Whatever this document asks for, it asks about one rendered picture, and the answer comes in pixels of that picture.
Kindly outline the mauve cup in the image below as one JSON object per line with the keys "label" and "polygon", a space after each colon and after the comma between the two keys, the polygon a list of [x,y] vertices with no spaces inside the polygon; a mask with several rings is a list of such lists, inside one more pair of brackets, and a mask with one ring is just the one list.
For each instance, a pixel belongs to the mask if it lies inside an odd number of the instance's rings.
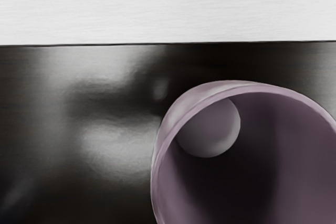
{"label": "mauve cup", "polygon": [[336,120],[290,89],[201,84],[162,120],[150,187],[157,224],[336,224]]}

